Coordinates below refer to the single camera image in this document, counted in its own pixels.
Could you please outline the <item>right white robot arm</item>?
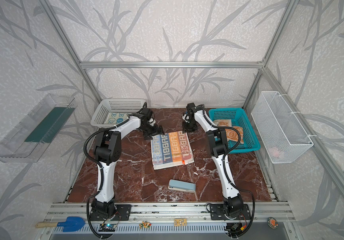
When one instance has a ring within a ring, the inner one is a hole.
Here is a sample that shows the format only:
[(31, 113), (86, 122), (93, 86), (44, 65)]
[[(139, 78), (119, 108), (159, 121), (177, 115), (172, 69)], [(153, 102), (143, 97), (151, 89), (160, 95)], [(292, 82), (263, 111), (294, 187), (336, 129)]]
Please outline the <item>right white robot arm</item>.
[(196, 106), (194, 103), (189, 103), (186, 107), (186, 113), (183, 115), (183, 130), (185, 132), (194, 132), (198, 129), (198, 126), (201, 126), (207, 134), (210, 155), (218, 170), (222, 184), (225, 216), (229, 219), (240, 216), (242, 211), (246, 209), (241, 192), (249, 193), (253, 200), (250, 217), (250, 223), (252, 223), (255, 218), (255, 197), (251, 191), (242, 190), (236, 186), (228, 159), (228, 155), (233, 148), (228, 148), (226, 130), (234, 131), (238, 135), (236, 147), (240, 144), (241, 134), (232, 127), (215, 125), (205, 111), (204, 105)]

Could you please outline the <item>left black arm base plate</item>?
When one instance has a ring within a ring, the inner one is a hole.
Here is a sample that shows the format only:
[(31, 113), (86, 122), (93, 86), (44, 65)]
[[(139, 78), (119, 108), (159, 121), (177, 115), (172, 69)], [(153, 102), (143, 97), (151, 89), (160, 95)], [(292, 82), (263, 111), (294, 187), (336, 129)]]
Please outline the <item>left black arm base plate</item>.
[(112, 215), (104, 212), (99, 213), (96, 208), (90, 212), (91, 221), (129, 221), (132, 205), (115, 205), (116, 209)]

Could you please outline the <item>blue bunny pattern towel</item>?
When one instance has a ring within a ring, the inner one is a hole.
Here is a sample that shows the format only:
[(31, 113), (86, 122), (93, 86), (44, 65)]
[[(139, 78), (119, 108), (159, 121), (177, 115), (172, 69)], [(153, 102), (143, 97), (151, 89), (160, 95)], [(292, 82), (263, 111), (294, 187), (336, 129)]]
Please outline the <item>blue bunny pattern towel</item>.
[(105, 120), (106, 125), (117, 125), (128, 119), (128, 113), (113, 113), (110, 112)]

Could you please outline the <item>teal perforated plastic basket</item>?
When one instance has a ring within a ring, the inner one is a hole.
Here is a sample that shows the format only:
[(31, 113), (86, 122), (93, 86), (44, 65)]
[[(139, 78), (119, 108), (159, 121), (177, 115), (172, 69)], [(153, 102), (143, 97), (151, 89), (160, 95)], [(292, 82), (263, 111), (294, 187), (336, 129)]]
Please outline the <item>teal perforated plastic basket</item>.
[(220, 108), (209, 110), (210, 119), (215, 120), (231, 120), (232, 126), (243, 128), (243, 143), (230, 152), (230, 154), (242, 154), (258, 151), (261, 148), (259, 140), (250, 123), (246, 112), (242, 108)]

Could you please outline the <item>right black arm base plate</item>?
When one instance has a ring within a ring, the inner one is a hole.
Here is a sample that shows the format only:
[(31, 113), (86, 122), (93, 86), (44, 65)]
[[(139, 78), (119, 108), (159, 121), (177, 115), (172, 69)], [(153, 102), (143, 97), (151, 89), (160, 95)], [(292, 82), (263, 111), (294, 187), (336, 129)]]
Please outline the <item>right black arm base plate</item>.
[(236, 213), (234, 217), (227, 217), (224, 209), (223, 204), (206, 204), (206, 209), (211, 215), (211, 220), (213, 221), (227, 221), (227, 220), (250, 220), (251, 219), (251, 213), (249, 206), (247, 204), (244, 204), (244, 209), (240, 212)]

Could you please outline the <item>blue rabbit print towel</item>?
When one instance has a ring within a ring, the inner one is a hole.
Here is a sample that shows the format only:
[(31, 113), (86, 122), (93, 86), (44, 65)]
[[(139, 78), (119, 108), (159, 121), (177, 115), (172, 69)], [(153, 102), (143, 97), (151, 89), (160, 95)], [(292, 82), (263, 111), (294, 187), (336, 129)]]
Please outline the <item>blue rabbit print towel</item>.
[(188, 165), (195, 161), (188, 134), (182, 131), (154, 136), (151, 140), (151, 156), (154, 170)]

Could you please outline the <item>white perforated plastic basket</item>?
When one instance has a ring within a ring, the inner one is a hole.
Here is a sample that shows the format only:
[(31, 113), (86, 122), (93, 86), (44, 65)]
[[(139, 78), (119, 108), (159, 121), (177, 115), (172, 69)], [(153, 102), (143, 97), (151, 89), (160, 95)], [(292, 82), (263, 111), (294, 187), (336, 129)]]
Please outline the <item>white perforated plastic basket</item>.
[(104, 123), (108, 113), (128, 113), (130, 115), (140, 111), (144, 106), (146, 106), (146, 101), (143, 99), (104, 99), (97, 106), (90, 124), (99, 128), (114, 127), (115, 125)]

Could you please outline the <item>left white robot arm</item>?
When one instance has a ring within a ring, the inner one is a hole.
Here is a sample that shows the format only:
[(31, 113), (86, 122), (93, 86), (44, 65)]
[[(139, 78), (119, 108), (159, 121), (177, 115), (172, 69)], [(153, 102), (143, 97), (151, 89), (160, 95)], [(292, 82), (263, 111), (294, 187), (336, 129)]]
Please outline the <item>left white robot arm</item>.
[(91, 125), (100, 129), (84, 143), (85, 156), (97, 164), (97, 192), (91, 199), (92, 210), (88, 217), (93, 220), (113, 219), (119, 208), (114, 203), (114, 171), (122, 152), (122, 139), (133, 131), (141, 131), (145, 140), (164, 133), (155, 123), (153, 112), (139, 101), (117, 100), (110, 104), (105, 100), (97, 107)]

